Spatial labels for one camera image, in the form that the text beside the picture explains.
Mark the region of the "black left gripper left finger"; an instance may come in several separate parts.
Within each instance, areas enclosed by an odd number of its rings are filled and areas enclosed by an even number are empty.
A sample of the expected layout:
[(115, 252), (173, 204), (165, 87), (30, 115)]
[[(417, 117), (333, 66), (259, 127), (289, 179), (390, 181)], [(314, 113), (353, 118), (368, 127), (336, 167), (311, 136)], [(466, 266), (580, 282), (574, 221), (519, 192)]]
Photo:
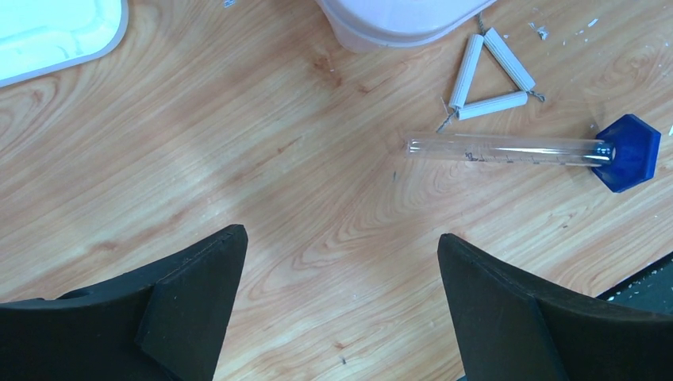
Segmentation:
[(211, 380), (248, 234), (230, 225), (55, 299), (1, 305), (4, 380)]

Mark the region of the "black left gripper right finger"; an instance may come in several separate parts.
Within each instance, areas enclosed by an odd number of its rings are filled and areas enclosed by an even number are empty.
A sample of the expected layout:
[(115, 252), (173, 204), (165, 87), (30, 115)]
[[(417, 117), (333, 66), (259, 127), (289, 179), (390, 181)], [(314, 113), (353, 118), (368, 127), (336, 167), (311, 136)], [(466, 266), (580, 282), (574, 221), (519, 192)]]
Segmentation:
[(465, 379), (671, 379), (672, 314), (580, 294), (453, 234), (437, 256)]

